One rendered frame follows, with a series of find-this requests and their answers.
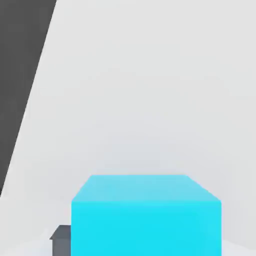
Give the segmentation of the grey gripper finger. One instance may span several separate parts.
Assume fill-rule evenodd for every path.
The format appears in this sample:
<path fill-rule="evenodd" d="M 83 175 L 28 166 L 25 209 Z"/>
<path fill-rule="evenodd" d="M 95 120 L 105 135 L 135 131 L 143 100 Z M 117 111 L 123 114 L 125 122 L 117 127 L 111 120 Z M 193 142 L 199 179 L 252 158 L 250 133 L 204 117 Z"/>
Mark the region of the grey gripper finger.
<path fill-rule="evenodd" d="M 71 256 L 71 226 L 59 225 L 49 241 L 39 242 L 29 256 Z"/>

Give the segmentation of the small cyan cube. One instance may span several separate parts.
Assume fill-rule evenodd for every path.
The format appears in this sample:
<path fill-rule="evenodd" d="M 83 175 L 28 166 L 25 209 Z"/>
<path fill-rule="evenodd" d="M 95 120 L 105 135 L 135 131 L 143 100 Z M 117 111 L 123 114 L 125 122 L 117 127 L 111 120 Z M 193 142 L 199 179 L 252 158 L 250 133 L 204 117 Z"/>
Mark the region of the small cyan cube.
<path fill-rule="evenodd" d="M 71 202 L 71 256 L 222 256 L 222 203 L 187 175 L 92 175 Z"/>

